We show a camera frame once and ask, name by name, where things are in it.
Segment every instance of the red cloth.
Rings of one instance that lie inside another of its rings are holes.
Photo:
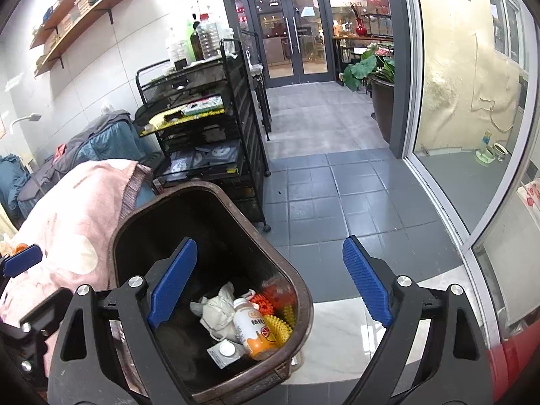
[[[52,162],[57,161],[62,155],[64,155],[64,152],[66,152],[66,143],[62,143],[56,148],[55,159]]]

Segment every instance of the blue gripper pad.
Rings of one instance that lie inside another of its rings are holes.
[[[30,245],[15,256],[6,259],[4,262],[4,276],[17,277],[19,274],[29,270],[34,265],[41,262],[43,253],[37,245]]]
[[[160,323],[171,317],[196,262],[197,244],[193,239],[189,239],[152,292],[148,314],[148,322],[152,328],[156,329]]]
[[[369,315],[384,327],[390,326],[394,316],[388,303],[388,292],[350,238],[345,239],[343,243],[343,262],[368,308]]]

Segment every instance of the lamp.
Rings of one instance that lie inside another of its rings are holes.
[[[313,6],[306,6],[304,9],[302,9],[301,17],[314,17],[315,16],[315,10],[313,9]]]
[[[19,118],[16,118],[15,120],[13,120],[11,122],[11,124],[9,125],[9,133],[11,135],[13,135],[13,125],[15,123],[19,123],[19,122],[22,122],[23,120],[28,120],[29,122],[37,122],[39,121],[39,119],[41,118],[41,114],[30,114],[30,115],[27,115],[26,117],[19,117]]]

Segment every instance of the white bottle with orange label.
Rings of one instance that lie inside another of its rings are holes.
[[[233,302],[237,338],[256,361],[263,361],[279,350],[277,341],[261,313],[246,299]]]

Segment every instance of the bottle cap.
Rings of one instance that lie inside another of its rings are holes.
[[[223,356],[231,357],[235,352],[236,347],[234,347],[234,344],[230,341],[225,340],[219,346],[219,353],[221,353]]]
[[[239,298],[233,301],[233,308],[236,309],[239,305],[249,303],[246,299]]]

